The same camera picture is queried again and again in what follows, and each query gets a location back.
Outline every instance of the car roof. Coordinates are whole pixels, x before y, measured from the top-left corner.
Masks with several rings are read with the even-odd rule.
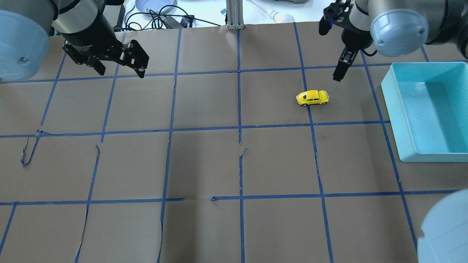
[[[306,96],[307,96],[307,98],[311,98],[311,99],[320,98],[318,90],[308,90],[308,91],[306,91]]]

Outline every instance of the turquoise bin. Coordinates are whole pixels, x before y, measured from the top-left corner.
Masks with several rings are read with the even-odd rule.
[[[466,63],[393,63],[382,91],[402,161],[468,162]]]

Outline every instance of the toy car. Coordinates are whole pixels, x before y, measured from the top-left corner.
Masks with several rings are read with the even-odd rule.
[[[330,97],[325,90],[308,90],[299,93],[296,96],[296,100],[299,105],[306,107],[307,105],[327,104],[330,102]]]

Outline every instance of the robotic arm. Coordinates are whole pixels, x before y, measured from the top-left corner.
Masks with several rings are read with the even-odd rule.
[[[105,0],[0,0],[0,78],[23,80],[37,73],[51,25],[65,38],[63,49],[76,64],[104,75],[101,60],[114,61],[143,78],[148,55],[136,40],[117,40],[102,15],[105,5]]]
[[[468,0],[336,0],[324,9],[319,34],[326,35],[332,24],[344,28],[345,48],[333,73],[341,81],[359,51],[373,42],[387,57],[423,44],[455,43],[468,58],[467,13]]]

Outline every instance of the light blue joint cap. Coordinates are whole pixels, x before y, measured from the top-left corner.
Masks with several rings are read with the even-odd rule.
[[[417,241],[419,263],[468,262],[468,189],[440,200],[426,215],[421,229],[424,237]]]
[[[44,29],[5,10],[0,10],[0,25],[0,78],[25,80],[34,76],[49,48]]]
[[[410,54],[427,40],[429,25],[418,12],[394,9],[377,16],[371,24],[371,36],[380,54],[398,57]]]

